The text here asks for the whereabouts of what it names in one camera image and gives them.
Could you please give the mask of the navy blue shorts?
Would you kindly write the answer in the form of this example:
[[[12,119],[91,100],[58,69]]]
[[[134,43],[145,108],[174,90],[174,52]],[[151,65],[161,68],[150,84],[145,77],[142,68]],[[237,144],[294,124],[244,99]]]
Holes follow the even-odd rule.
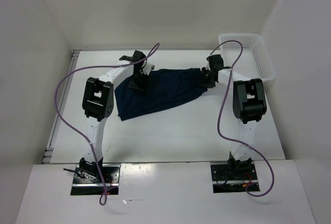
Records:
[[[201,81],[200,68],[152,71],[144,91],[131,88],[127,78],[115,90],[118,116],[125,121],[186,104],[207,92]]]

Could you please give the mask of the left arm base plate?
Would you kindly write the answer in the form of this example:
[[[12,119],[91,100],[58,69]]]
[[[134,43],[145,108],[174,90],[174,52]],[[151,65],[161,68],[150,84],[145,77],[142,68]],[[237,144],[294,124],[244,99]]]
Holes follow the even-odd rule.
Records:
[[[118,195],[120,168],[120,165],[108,164],[104,164],[101,168],[108,195]],[[71,196],[100,196],[103,193],[103,183],[100,178],[89,176],[80,171],[78,165],[73,173]]]

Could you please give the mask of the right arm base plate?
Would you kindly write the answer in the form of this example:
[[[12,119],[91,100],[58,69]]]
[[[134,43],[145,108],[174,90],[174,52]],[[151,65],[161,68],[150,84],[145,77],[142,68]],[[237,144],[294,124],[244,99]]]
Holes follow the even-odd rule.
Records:
[[[255,165],[250,169],[229,173],[229,167],[225,162],[210,164],[213,193],[245,192],[248,186],[249,192],[259,192],[259,183]]]

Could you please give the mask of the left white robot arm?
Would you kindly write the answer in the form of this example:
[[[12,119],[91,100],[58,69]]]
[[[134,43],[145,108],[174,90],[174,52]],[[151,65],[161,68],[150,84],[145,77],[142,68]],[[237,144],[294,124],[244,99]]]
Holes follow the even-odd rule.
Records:
[[[114,109],[114,92],[125,80],[128,87],[137,92],[147,88],[149,73],[154,65],[147,62],[147,56],[134,51],[132,56],[122,56],[116,67],[107,73],[86,81],[82,108],[87,117],[86,136],[92,147],[82,156],[79,169],[84,176],[95,183],[103,177],[102,140],[107,118]]]

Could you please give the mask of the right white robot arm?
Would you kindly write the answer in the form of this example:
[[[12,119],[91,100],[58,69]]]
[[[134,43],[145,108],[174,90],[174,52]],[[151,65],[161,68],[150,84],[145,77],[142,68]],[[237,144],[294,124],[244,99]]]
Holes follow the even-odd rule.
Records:
[[[219,54],[210,55],[206,60],[207,66],[202,68],[202,85],[207,88],[215,87],[217,82],[227,85],[218,115],[217,131],[223,139],[236,143],[229,153],[227,173],[230,178],[238,179],[251,169],[252,152],[265,159],[265,156],[253,147],[255,130],[267,111],[263,82],[259,78],[249,79],[233,72],[232,67],[224,65]],[[220,130],[221,116],[230,90],[233,92],[233,114],[239,123],[237,138],[226,137]]]

